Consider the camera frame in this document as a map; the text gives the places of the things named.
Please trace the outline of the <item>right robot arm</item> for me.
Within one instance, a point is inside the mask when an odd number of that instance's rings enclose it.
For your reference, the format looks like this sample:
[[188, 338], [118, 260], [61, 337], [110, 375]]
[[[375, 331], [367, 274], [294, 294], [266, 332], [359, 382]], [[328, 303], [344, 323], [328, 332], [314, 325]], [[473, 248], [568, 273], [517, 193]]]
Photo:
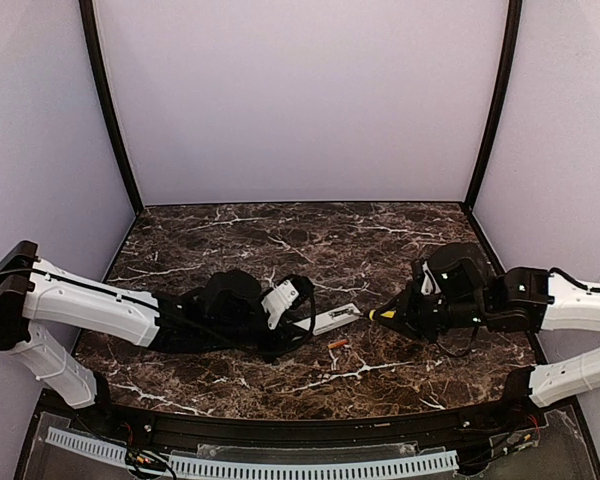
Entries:
[[[451, 243], [411, 264], [412, 278], [369, 318], [411, 340], [436, 343], [452, 329], [491, 333], [600, 332], [600, 284], [563, 270], [516, 267], [494, 275], [478, 245]], [[600, 388], [600, 347], [510, 372], [502, 396], [539, 408]]]

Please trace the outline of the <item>white remote control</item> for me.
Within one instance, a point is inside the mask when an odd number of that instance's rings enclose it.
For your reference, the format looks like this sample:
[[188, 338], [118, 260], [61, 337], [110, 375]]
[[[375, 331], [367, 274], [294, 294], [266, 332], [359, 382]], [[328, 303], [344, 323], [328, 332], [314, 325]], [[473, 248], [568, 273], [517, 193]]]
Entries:
[[335, 330], [353, 321], [358, 320], [362, 316], [361, 311], [353, 303], [349, 303], [340, 307], [336, 307], [327, 312], [316, 315], [315, 326], [312, 330], [314, 336], [322, 335], [329, 331]]

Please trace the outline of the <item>yellow handled screwdriver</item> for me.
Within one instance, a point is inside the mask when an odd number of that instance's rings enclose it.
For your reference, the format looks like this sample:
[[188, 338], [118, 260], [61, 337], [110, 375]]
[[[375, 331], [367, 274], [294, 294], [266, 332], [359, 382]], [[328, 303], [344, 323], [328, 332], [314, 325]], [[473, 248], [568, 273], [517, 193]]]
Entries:
[[372, 322], [381, 322], [384, 319], [392, 320], [395, 317], [395, 310], [381, 311], [379, 309], [372, 309], [364, 313], [364, 317]]

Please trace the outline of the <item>orange battery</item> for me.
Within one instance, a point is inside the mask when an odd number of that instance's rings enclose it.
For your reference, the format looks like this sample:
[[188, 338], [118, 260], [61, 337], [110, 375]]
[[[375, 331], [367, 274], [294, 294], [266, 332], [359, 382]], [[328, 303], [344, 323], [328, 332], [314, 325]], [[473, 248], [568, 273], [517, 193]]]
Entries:
[[337, 348], [341, 348], [341, 347], [347, 345], [348, 343], [349, 343], [348, 340], [340, 340], [340, 341], [337, 341], [337, 342], [330, 343], [328, 345], [328, 348], [330, 350], [331, 349], [337, 349]]

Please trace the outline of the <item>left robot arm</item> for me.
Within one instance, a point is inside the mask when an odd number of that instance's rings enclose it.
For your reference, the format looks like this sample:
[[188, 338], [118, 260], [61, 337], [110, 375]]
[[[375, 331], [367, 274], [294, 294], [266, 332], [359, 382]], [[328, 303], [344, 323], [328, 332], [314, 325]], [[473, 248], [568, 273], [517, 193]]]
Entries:
[[16, 356], [75, 410], [110, 401], [107, 381], [51, 335], [56, 322], [165, 354], [238, 350], [274, 360], [317, 325], [314, 285], [289, 275], [263, 290], [242, 270], [213, 274], [182, 295], [125, 290], [70, 274], [19, 242], [0, 261], [0, 351]]

